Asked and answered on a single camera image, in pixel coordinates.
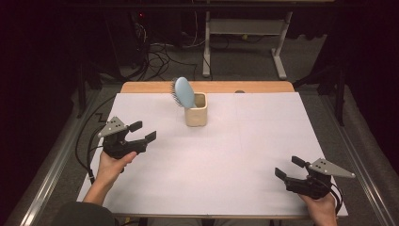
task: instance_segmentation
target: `hand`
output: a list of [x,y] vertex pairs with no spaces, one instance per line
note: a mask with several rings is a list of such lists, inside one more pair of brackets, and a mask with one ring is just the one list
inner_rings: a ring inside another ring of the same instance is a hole
[[309,215],[316,226],[337,225],[335,199],[330,193],[318,200],[305,195],[298,196],[308,205]]
[[102,152],[100,155],[100,165],[97,171],[97,178],[88,190],[88,194],[83,199],[83,202],[103,205],[106,194],[118,179],[123,168],[131,163],[136,156],[136,152],[131,152],[121,159],[115,159],[105,152]]

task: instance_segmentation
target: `table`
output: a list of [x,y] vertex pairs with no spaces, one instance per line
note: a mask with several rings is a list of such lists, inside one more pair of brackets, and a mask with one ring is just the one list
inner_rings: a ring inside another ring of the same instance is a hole
[[[274,175],[279,167],[304,179],[306,171],[291,163],[291,156],[311,162],[324,156],[292,85],[191,84],[208,95],[208,124],[203,127],[185,125],[184,110],[166,93],[169,82],[123,86],[110,118],[143,120],[143,128],[127,140],[153,130],[157,140],[125,169],[104,206],[130,217],[307,218],[305,204]],[[100,150],[91,163],[94,171]],[[86,180],[78,201],[89,186]],[[344,206],[339,216],[347,216]]]

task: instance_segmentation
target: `beige cup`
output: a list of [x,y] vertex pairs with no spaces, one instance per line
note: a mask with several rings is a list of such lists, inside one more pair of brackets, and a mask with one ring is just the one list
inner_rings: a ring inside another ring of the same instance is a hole
[[203,92],[194,93],[196,107],[185,108],[185,124],[187,126],[204,126],[208,121],[208,101]]

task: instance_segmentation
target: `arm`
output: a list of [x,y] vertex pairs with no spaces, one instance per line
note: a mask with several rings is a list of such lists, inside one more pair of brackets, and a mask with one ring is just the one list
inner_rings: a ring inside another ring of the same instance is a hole
[[112,213],[102,207],[104,199],[122,169],[136,157],[136,152],[126,154],[122,159],[114,159],[102,152],[97,179],[88,190],[83,202],[64,204],[53,219],[53,226],[93,225],[109,226],[116,224]]
[[102,152],[100,155],[100,166],[97,171],[97,178],[88,190],[88,194],[86,194],[83,202],[103,205],[106,194],[118,179],[120,172],[127,164],[133,161],[136,155],[136,152],[131,152],[121,159],[115,159],[105,152]]
[[338,225],[335,215],[335,199],[330,193],[318,200],[305,195],[299,195],[299,197],[308,205],[309,215],[316,226]]

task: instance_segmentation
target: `gray carpet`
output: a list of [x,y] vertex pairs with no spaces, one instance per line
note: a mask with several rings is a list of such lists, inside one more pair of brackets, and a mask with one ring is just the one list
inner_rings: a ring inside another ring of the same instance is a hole
[[[238,40],[231,40],[227,49],[220,50],[227,46],[227,43],[222,39],[216,37],[211,45],[215,47],[211,54],[211,67],[214,80],[279,80],[277,71],[273,65],[273,59],[269,54],[270,48],[275,46],[276,38],[266,38],[258,42],[244,43]],[[305,40],[299,38],[297,40],[287,40],[284,43],[281,52],[281,59],[284,68],[288,75],[288,81],[294,82],[306,76],[317,57],[318,52],[323,44],[324,39]],[[202,71],[202,47],[176,49],[168,47],[169,56],[177,61],[186,64],[198,64],[195,70],[196,80],[210,80],[210,78],[203,78]],[[162,65],[161,60],[152,61],[152,66]],[[124,74],[131,72],[130,68],[121,68]],[[194,66],[183,65],[175,62],[169,62],[168,70],[153,80],[170,80],[175,76],[186,76],[189,80],[194,80],[193,77]],[[148,71],[146,78],[155,74],[156,70]],[[106,80],[106,85],[100,92],[88,88],[88,94],[93,93],[97,98],[93,100],[94,109],[96,105],[101,104],[109,97],[115,95],[120,91],[121,84],[117,82]],[[345,127],[337,127],[336,121],[331,117],[330,109],[333,103],[333,96],[319,96],[315,91],[317,86],[304,86],[297,91],[300,93],[304,106],[308,112],[311,120],[311,125],[319,139],[322,150],[326,158],[341,167],[348,170],[356,170],[358,167],[348,151],[348,146],[352,147],[359,153],[361,163],[364,164],[367,178],[371,178],[373,185],[381,195],[381,199],[385,204],[383,212],[392,214],[392,220],[399,222],[399,217],[393,215],[399,210],[399,179],[396,173],[392,170],[389,162],[384,154],[379,149],[373,136],[368,130],[367,124],[360,115],[356,103],[354,102],[350,90],[345,91],[345,104],[343,112],[343,121]],[[112,101],[104,105],[98,112],[103,113],[102,119],[106,119],[112,107]],[[89,122],[86,130],[81,136],[78,150],[81,158],[84,158],[88,139],[92,131],[100,125],[98,122],[99,116],[94,116]],[[68,128],[66,125],[63,134],[60,135],[59,142],[62,142],[65,134],[73,128]],[[59,149],[55,145],[50,152],[46,161],[43,163],[37,177],[32,183],[31,187],[26,191],[22,197],[17,208],[11,215],[6,225],[21,224],[30,203],[38,192],[38,189],[44,180],[51,164],[53,163]],[[85,170],[81,168],[74,156],[73,149],[65,150],[71,152],[65,168],[60,174],[59,179],[54,184],[54,190],[43,203],[40,209],[40,215],[35,220],[35,225],[49,225],[59,207],[68,201],[74,201],[77,198],[79,189],[86,176]],[[337,184],[344,191],[344,202],[349,213],[349,217],[340,218],[339,225],[394,225],[391,221],[384,222],[385,219],[377,214],[380,205],[375,205],[373,197],[370,197],[368,186],[366,186],[359,177],[357,179],[342,179],[336,178]],[[311,225],[309,220],[284,220],[283,225]]]

